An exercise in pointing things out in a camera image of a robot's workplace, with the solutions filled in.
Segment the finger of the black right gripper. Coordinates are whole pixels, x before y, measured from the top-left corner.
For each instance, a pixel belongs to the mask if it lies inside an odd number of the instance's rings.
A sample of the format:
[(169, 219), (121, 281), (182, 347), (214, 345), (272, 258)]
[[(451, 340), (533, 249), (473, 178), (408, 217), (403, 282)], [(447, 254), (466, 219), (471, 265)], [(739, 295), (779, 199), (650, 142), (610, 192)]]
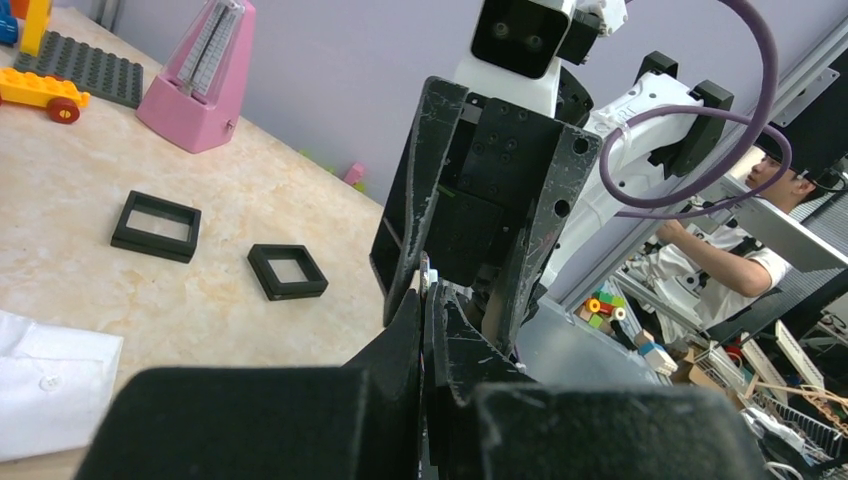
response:
[(531, 189), (531, 205), (499, 272), (482, 320), (483, 336), (502, 354), (512, 351), (536, 280), (595, 165), (601, 137), (565, 125), (546, 173)]
[(468, 89), (430, 76), (418, 106), (369, 254), (384, 294), (382, 325), (397, 312), (418, 268), (438, 201), (437, 185)]

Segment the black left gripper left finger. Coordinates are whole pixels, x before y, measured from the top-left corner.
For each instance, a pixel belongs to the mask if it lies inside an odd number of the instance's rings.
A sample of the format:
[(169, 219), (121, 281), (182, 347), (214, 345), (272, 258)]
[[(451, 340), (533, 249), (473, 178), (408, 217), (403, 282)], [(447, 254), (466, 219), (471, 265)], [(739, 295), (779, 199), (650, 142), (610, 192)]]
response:
[(110, 406), (80, 479), (415, 479), (421, 300), (337, 367), (161, 367)]

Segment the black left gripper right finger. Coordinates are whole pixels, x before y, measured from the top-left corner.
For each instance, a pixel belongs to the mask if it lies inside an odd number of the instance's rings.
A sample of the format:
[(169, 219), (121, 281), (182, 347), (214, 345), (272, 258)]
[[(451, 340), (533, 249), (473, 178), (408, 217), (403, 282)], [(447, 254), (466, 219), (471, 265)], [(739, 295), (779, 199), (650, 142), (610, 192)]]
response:
[(424, 314), (426, 423), (442, 479), (764, 479), (741, 415), (698, 387), (564, 387), (531, 379), (442, 283)]

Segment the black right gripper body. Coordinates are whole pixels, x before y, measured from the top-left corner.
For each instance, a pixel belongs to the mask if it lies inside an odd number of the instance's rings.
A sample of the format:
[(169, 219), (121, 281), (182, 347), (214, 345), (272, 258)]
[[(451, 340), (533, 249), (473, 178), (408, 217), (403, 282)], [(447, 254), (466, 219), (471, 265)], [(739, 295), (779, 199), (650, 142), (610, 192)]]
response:
[(536, 201), (562, 122), (501, 99), (463, 106), (424, 250), (440, 277), (471, 287), (499, 268)]

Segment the black square frame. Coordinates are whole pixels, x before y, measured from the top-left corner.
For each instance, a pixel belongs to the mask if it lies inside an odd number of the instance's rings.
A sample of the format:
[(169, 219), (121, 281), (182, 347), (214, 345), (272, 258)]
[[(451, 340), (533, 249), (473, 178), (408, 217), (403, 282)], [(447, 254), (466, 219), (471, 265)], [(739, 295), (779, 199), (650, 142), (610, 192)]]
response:
[(320, 297), (329, 285), (304, 245), (254, 244), (247, 259), (269, 301)]
[(197, 249), (201, 215), (194, 207), (131, 190), (110, 245), (188, 264)]

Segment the white shirt garment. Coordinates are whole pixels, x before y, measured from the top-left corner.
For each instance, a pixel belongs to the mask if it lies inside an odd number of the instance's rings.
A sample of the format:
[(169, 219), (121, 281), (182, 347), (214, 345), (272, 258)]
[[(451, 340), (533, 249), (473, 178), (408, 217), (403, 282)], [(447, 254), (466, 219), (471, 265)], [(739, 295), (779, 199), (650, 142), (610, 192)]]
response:
[(121, 336), (1, 312), (1, 460), (86, 446), (108, 409)]

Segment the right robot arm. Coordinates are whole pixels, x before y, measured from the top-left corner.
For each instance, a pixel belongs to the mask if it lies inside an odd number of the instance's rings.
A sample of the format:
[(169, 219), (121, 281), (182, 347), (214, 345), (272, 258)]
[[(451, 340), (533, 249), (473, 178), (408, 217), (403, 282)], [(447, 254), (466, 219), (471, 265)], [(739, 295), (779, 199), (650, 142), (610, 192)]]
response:
[(370, 252), (384, 323), (428, 258), (471, 289), (494, 344), (511, 347), (534, 304), (621, 209), (610, 186), (633, 193), (684, 176), (715, 146), (723, 123), (705, 109), (726, 114), (732, 95), (708, 81), (688, 88), (675, 73), (651, 53), (634, 86), (595, 110), (561, 70), (560, 89), (578, 99), (554, 116), (429, 77)]

